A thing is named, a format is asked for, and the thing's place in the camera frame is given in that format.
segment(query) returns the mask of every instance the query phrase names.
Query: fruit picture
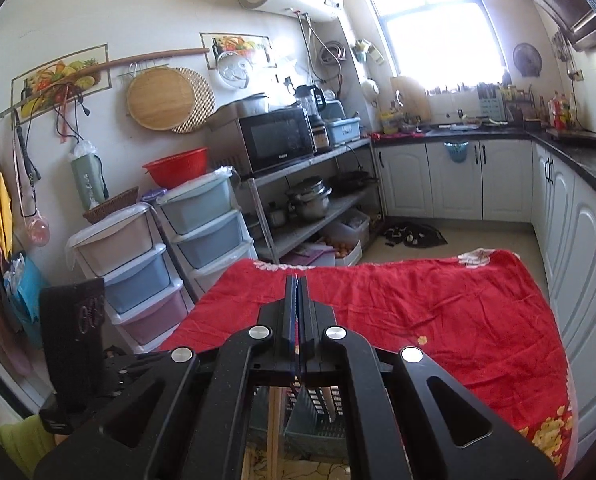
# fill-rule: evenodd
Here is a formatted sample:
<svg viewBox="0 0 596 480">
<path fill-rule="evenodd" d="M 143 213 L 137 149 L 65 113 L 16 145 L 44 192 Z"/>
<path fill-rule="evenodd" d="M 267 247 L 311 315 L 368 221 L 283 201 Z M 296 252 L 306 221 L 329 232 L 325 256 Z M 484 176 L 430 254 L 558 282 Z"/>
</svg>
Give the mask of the fruit picture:
<svg viewBox="0 0 596 480">
<path fill-rule="evenodd" d="M 200 37 L 203 46 L 210 50 L 205 55 L 209 70 L 216 68 L 217 59 L 223 52 L 236 52 L 249 59 L 256 68 L 276 67 L 271 41 L 266 36 L 203 32 Z"/>
<path fill-rule="evenodd" d="M 79 70 L 105 61 L 109 61 L 106 44 L 74 52 L 37 66 L 11 81 L 11 104 L 14 105 L 46 89 L 40 97 L 32 99 L 20 108 L 20 119 L 26 121 L 32 116 L 53 109 L 55 105 L 62 104 L 65 99 L 73 98 L 73 89 L 58 84 L 68 76 L 69 81 L 80 88 L 84 96 L 111 88 L 108 70 L 78 77 Z"/>
</svg>

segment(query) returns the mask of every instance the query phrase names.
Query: green cloth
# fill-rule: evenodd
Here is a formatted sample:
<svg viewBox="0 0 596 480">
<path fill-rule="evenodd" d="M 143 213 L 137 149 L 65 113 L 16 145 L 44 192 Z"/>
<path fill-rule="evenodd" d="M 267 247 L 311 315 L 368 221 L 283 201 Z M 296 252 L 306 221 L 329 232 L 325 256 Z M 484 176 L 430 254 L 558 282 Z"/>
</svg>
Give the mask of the green cloth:
<svg viewBox="0 0 596 480">
<path fill-rule="evenodd" d="M 0 445 L 31 478 L 40 459 L 56 447 L 56 442 L 51 433 L 44 431 L 40 417 L 32 415 L 18 424 L 0 426 Z"/>
</svg>

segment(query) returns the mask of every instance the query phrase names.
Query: microwave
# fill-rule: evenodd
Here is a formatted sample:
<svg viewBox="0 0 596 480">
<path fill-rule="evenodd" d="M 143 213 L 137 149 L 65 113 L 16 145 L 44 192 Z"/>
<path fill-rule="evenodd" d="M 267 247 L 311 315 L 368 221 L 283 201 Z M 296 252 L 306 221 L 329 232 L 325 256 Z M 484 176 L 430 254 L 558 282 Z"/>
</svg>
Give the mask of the microwave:
<svg viewBox="0 0 596 480">
<path fill-rule="evenodd" d="M 303 108 L 236 118 L 207 133 L 206 144 L 217 166 L 233 166 L 243 178 L 289 166 L 315 152 Z"/>
</svg>

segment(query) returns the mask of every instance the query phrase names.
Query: red tablecloth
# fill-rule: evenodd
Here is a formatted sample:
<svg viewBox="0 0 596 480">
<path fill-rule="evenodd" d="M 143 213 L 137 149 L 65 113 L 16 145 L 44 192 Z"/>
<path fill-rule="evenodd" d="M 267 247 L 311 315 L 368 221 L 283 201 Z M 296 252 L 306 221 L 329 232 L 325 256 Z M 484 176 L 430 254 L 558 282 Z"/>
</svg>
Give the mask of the red tablecloth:
<svg viewBox="0 0 596 480">
<path fill-rule="evenodd" d="M 313 300 L 377 347 L 422 348 L 545 452 L 562 476 L 574 408 L 568 364 L 550 307 L 508 251 L 465 260 L 410 260 L 314 269 L 242 260 L 220 278 L 162 349 L 203 351 L 255 324 L 284 296 L 287 274 L 306 275 Z"/>
</svg>

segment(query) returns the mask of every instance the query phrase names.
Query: blender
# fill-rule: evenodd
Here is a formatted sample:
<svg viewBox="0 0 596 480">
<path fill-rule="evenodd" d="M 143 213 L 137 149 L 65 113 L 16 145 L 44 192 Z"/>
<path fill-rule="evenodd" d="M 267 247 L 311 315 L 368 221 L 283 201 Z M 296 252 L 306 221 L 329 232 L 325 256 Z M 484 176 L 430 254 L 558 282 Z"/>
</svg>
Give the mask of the blender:
<svg viewBox="0 0 596 480">
<path fill-rule="evenodd" d="M 328 149 L 329 138 L 327 137 L 325 121 L 320 117 L 320 112 L 327 106 L 324 93 L 315 85 L 300 85 L 296 88 L 294 96 L 300 107 L 307 112 L 316 151 Z"/>
</svg>

